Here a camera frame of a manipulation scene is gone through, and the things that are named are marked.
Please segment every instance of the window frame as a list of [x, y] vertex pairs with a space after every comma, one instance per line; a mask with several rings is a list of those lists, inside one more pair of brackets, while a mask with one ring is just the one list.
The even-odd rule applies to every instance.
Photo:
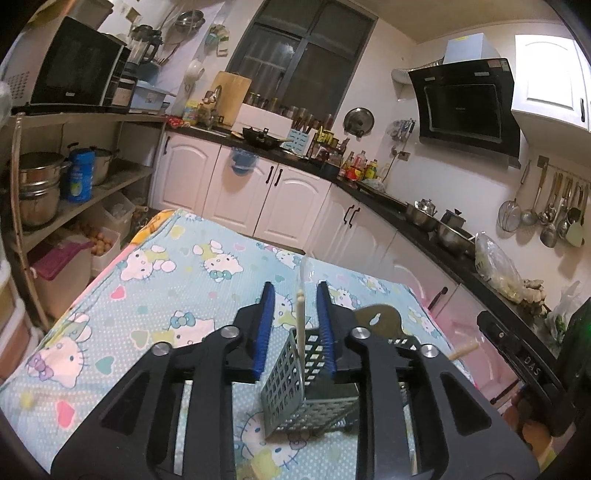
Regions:
[[[283, 100], [283, 97], [285, 96], [288, 85], [290, 84], [291, 79], [293, 78], [296, 68], [300, 64], [301, 58], [303, 57], [304, 52], [306, 51], [308, 43], [312, 43], [313, 45], [323, 48], [324, 50], [327, 50], [327, 51], [331, 52], [332, 54], [337, 55], [343, 59], [355, 62], [353, 65], [353, 69], [351, 71], [351, 76], [349, 77], [349, 79], [347, 81], [347, 84], [345, 86], [343, 94], [339, 100], [337, 107], [336, 107], [336, 111], [332, 112], [332, 115], [336, 116], [338, 111], [340, 110], [341, 106], [343, 105], [343, 101], [345, 99], [345, 96], [347, 95], [347, 91], [349, 90], [349, 86], [351, 85], [351, 81], [353, 80], [353, 77], [355, 76], [355, 73], [357, 72], [357, 68], [359, 67], [359, 62], [361, 61], [361, 58], [363, 57], [365, 49], [367, 48], [367, 45], [369, 43], [369, 39], [371, 38], [372, 34], [374, 33], [375, 26], [378, 22], [378, 17], [376, 15], [372, 14], [371, 12], [365, 10], [364, 8], [360, 7], [359, 5], [349, 2], [348, 0], [321, 0], [320, 6], [314, 15], [314, 18], [313, 18], [310, 26], [308, 27], [308, 30], [306, 31], [305, 34], [302, 34], [303, 29], [285, 30], [284, 25], [279, 25], [279, 23], [277, 23], [277, 22], [263, 20], [262, 18], [260, 18], [261, 13], [263, 12], [263, 10], [267, 7], [267, 5], [271, 1], [272, 0], [264, 0], [264, 2], [261, 4], [261, 6], [256, 11], [255, 16], [253, 17], [253, 19], [249, 23], [248, 27], [246, 28], [245, 32], [243, 33], [242, 38], [240, 39], [240, 42], [236, 46], [236, 50], [232, 54], [232, 58], [230, 59], [230, 61], [228, 62], [228, 65], [226, 66], [226, 72], [234, 73], [237, 71], [238, 65], [240, 64], [240, 62], [244, 58], [246, 51], [248, 49], [247, 39], [248, 39], [250, 33], [252, 33], [252, 30], [256, 27], [273, 31], [277, 34], [283, 35], [288, 38], [299, 40], [300, 44], [298, 45], [297, 49], [295, 50], [294, 55], [291, 58], [289, 66], [285, 70], [285, 75], [283, 76], [283, 78], [279, 82], [277, 92], [275, 94], [277, 98]], [[366, 17], [369, 20], [369, 26], [368, 26], [367, 35], [365, 37], [365, 41], [359, 45], [358, 50], [353, 55], [347, 54], [346, 52], [344, 52], [343, 50], [341, 50], [339, 48], [335, 48], [329, 42], [325, 42], [325, 41], [319, 40], [317, 38], [312, 39], [312, 37], [311, 37], [312, 30], [314, 29], [314, 27], [318, 23], [318, 20], [320, 18], [320, 15], [322, 14], [324, 8], [326, 7], [326, 5], [328, 3], [331, 3], [331, 2], [340, 3], [340, 4], [344, 5], [345, 7], [348, 7], [351, 10], [354, 10], [358, 14], [363, 15], [364, 17]]]

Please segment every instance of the sink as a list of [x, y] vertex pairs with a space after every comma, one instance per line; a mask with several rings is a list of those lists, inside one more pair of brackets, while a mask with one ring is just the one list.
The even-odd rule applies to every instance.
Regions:
[[205, 132], [205, 133], [209, 133], [212, 135], [217, 135], [218, 137], [229, 137], [230, 136], [230, 132], [227, 131], [223, 131], [223, 132], [219, 132], [216, 130], [208, 130], [207, 128], [201, 128], [201, 127], [191, 127], [193, 130], [199, 130], [200, 132]]

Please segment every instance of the metal mesh basket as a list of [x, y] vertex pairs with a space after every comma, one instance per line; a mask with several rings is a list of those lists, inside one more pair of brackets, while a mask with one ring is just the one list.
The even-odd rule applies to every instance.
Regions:
[[335, 384], [324, 368], [318, 329], [306, 330], [302, 374], [294, 332], [289, 332], [261, 391], [266, 436], [276, 430], [326, 430], [358, 404], [356, 385]]

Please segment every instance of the metal screw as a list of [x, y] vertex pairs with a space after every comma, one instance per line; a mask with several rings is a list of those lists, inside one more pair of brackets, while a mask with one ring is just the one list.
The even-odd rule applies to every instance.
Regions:
[[170, 353], [170, 344], [166, 342], [158, 342], [152, 346], [152, 354], [156, 356], [164, 356]]
[[355, 327], [351, 330], [351, 335], [359, 340], [365, 340], [366, 338], [369, 338], [371, 332], [365, 327]]
[[240, 335], [240, 330], [238, 327], [234, 327], [234, 325], [229, 325], [222, 329], [222, 336], [224, 338], [236, 338], [238, 335]]
[[437, 355], [439, 355], [439, 350], [435, 345], [428, 343], [427, 345], [423, 345], [421, 347], [421, 353], [427, 358], [435, 358]]

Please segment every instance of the window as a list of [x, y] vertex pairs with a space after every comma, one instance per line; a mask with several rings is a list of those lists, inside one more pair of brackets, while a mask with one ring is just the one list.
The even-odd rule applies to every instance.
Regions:
[[336, 114], [376, 17], [337, 0], [267, 0], [242, 37], [228, 71], [251, 92]]

